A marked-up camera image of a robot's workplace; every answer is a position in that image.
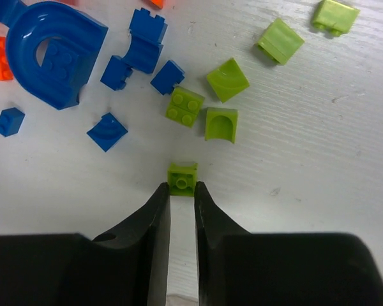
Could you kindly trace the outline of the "large blue arch lego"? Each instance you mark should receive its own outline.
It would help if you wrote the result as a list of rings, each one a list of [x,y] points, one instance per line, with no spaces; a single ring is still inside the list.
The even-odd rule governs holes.
[[[19,84],[58,110],[78,105],[108,27],[53,1],[0,1],[0,23],[8,27],[6,57]]]

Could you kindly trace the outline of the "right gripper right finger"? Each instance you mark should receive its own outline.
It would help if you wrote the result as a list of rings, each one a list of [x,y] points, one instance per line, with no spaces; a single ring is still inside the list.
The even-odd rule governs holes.
[[[225,251],[228,236],[247,235],[243,227],[213,200],[204,182],[197,182],[194,194],[195,236],[200,305],[225,304]]]

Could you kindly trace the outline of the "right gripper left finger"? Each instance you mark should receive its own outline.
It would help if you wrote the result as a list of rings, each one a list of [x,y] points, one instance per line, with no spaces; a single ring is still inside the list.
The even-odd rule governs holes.
[[[94,240],[94,305],[165,305],[170,245],[169,185]]]

